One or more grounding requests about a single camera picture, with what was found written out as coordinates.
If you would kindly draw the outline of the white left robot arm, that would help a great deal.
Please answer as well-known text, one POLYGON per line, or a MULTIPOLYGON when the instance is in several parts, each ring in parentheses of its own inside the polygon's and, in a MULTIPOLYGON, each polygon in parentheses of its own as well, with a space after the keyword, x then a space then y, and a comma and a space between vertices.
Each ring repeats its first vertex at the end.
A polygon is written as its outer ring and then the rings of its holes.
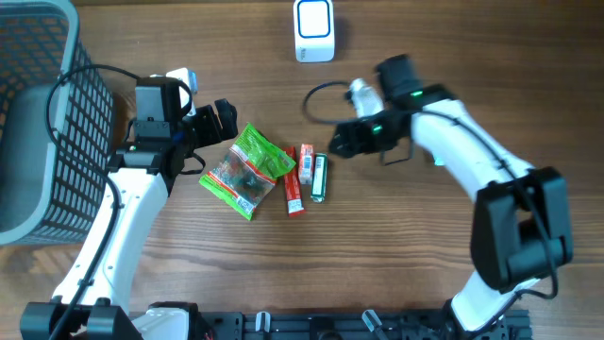
POLYGON ((211 327, 194 303, 157 302, 131 318, 128 302, 147 235, 195 149, 237 136, 237 111, 225 99, 197 108, 196 75, 180 68, 136 84, 134 140, 108 164, 105 196, 75 264, 48 302, 30 302, 24 339, 207 339, 211 327))

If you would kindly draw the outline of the green snack bag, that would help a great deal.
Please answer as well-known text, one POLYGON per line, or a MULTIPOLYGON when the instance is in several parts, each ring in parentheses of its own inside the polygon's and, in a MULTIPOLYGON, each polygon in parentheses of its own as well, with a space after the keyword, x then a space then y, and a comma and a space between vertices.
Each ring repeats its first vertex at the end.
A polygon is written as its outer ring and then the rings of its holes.
POLYGON ((277 180, 294 166, 290 156, 247 124, 224 158, 200 178, 199 184, 251 220, 277 180))

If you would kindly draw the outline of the orange red small box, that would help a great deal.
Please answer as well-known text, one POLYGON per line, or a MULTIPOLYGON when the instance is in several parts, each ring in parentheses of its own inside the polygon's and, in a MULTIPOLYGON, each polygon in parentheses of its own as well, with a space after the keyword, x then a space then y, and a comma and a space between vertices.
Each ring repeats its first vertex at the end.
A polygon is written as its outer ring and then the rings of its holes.
POLYGON ((302 144, 299 152, 298 178, 302 185, 311 185, 314 170, 314 147, 302 144))

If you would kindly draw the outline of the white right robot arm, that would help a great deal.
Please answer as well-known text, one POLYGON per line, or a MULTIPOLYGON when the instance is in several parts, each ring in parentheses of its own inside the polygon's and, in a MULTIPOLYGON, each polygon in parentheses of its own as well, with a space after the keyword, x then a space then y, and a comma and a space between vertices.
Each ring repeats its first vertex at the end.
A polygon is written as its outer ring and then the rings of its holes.
POLYGON ((523 296, 554 298, 558 270, 574 256, 562 174, 514 156, 444 85, 423 85, 408 56, 386 59, 376 72, 378 90, 361 78, 344 84, 357 115, 335 122, 328 149, 342 158, 382 155, 407 138, 441 159, 469 195, 474 271, 448 302, 454 332, 491 330, 523 296))

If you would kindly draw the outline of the red stick packet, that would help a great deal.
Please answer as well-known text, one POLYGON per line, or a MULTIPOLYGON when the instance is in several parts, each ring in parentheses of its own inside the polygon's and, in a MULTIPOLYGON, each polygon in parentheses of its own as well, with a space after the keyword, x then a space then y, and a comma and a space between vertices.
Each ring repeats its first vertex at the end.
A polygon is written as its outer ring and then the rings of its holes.
POLYGON ((292 170, 283 177, 284 188, 287 201, 287 212, 289 217, 293 217, 305 212, 302 203, 301 185, 298 178, 298 165, 295 161, 295 148, 288 146, 284 152, 294 161, 292 170))

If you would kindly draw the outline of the green white gum box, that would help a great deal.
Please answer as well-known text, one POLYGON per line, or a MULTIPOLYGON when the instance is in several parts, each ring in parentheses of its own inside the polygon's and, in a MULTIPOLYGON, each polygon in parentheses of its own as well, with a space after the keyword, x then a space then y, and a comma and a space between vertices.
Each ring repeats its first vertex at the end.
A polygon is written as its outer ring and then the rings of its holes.
POLYGON ((315 155, 315 166, 310 193, 310 197, 315 203, 323 203, 326 199, 327 166, 327 155, 325 153, 317 153, 315 155))

